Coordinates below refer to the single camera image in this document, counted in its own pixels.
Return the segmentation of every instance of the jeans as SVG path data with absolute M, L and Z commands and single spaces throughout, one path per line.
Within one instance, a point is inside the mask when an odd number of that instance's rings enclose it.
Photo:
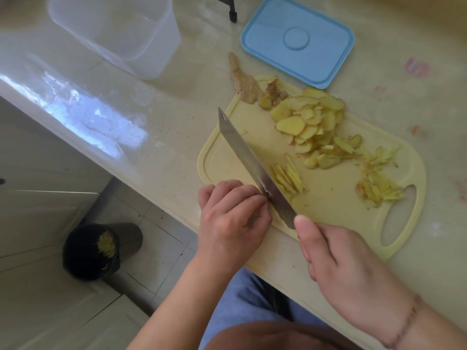
M 284 320 L 328 327 L 295 301 L 242 268 L 232 278 L 216 306 L 198 350 L 203 350 L 213 336 L 234 325 Z

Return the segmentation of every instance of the marble countertop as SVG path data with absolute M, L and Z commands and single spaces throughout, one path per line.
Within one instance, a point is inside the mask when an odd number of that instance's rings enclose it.
M 196 230 L 197 158 L 234 96 L 227 53 L 245 72 L 300 82 L 247 55 L 240 34 L 262 0 L 173 0 L 182 42 L 143 82 L 54 24 L 47 0 L 0 9 L 0 94 L 137 192 Z M 455 32 L 371 0 L 297 0 L 350 26 L 356 42 L 329 87 L 349 111 L 407 140 L 428 175 L 416 230 L 388 262 L 467 330 L 467 43 Z M 271 228 L 248 263 L 259 276 L 367 349 L 310 280 L 297 241 Z

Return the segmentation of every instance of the blue container lid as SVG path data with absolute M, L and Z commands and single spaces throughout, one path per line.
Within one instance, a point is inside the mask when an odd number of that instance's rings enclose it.
M 242 32 L 246 52 L 319 89 L 354 42 L 349 27 L 293 0 L 264 0 Z

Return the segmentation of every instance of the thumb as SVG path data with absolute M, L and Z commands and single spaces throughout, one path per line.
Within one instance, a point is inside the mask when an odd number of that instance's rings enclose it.
M 330 271 L 336 262 L 318 226 L 304 215 L 297 215 L 294 224 L 305 259 L 313 265 L 317 274 Z

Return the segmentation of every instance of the trash can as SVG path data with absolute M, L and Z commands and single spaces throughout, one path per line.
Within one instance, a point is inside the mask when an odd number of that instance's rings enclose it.
M 80 280 L 98 280 L 119 270 L 142 245 L 143 233 L 134 223 L 78 226 L 63 245 L 63 267 Z

